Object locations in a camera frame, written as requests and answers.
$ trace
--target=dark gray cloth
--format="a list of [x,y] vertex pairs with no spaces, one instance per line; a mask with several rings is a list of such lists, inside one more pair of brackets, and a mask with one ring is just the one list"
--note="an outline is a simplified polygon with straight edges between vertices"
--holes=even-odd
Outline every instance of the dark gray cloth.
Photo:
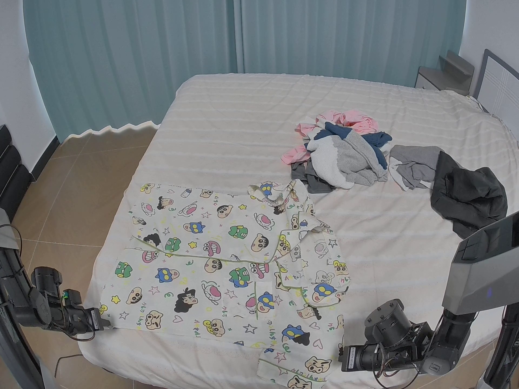
[[397,172],[402,176],[404,184],[410,189],[426,187],[420,182],[433,182],[436,171],[436,163],[441,149],[437,146],[400,146],[391,149],[391,157],[402,164],[397,167]]
[[507,215],[507,194],[488,167],[475,171],[460,168],[440,152],[431,194],[431,206],[453,221],[453,231],[465,239]]
[[308,193],[330,193],[335,190],[334,186],[315,174],[312,159],[292,163],[292,180],[295,179],[301,180],[306,185]]

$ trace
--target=black garment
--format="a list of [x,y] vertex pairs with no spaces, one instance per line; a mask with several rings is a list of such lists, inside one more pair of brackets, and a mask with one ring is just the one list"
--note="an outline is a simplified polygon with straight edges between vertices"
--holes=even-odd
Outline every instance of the black garment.
[[292,180],[299,179],[306,185],[308,193],[330,193],[335,186],[328,184],[315,173],[312,159],[292,163]]
[[465,239],[507,215],[507,194],[488,167],[475,171],[460,168],[440,152],[431,194],[431,206],[453,221],[453,231]]

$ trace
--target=curtain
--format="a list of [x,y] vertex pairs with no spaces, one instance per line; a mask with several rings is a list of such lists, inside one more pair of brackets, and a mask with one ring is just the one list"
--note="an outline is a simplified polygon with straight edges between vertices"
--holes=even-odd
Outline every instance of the curtain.
[[160,123],[191,76],[237,72],[233,10],[232,0],[23,0],[58,139]]
[[243,69],[412,87],[419,66],[458,53],[466,1],[235,0]]

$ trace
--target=white bed sheet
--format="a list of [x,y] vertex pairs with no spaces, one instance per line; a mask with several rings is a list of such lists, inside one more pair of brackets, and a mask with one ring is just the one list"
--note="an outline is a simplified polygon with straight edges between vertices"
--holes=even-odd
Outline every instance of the white bed sheet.
[[[437,145],[467,169],[489,166],[503,183],[508,213],[519,210],[519,151],[503,124],[451,91],[427,91],[343,78],[199,75],[186,81],[142,158],[94,265],[85,306],[98,306],[105,278],[129,237],[125,212],[147,181],[246,193],[270,179],[286,183],[280,156],[301,144],[294,125],[327,109],[358,109],[395,144]],[[342,305],[345,344],[364,343],[363,322],[377,305],[400,298],[407,316],[432,327],[442,312],[459,238],[432,210],[429,190],[403,192],[391,179],[313,195],[317,215],[336,232],[352,277]],[[498,335],[501,310],[482,312],[465,354]],[[166,388],[267,388],[256,377],[259,351],[214,340],[116,329],[80,343],[94,364]],[[399,373],[396,385],[411,373]],[[334,373],[326,388],[374,387],[371,373]]]

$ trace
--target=tile floor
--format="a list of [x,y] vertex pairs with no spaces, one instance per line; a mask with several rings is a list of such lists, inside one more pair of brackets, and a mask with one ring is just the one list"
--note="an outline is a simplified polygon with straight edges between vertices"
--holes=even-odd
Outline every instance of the tile floor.
[[[54,267],[63,275],[62,289],[86,294],[91,267],[154,133],[154,128],[147,127],[88,134],[69,139],[56,150],[38,181],[29,187],[14,219],[24,239],[22,260],[28,273],[37,266]],[[80,353],[77,343],[63,334],[38,328],[23,331],[52,371],[58,357]],[[476,384],[492,349],[490,343],[463,358],[452,373],[439,379],[419,377],[410,388],[468,389]],[[65,389],[151,388],[107,373],[82,357],[62,360],[57,380]],[[3,389],[18,388],[1,359],[0,382]]]

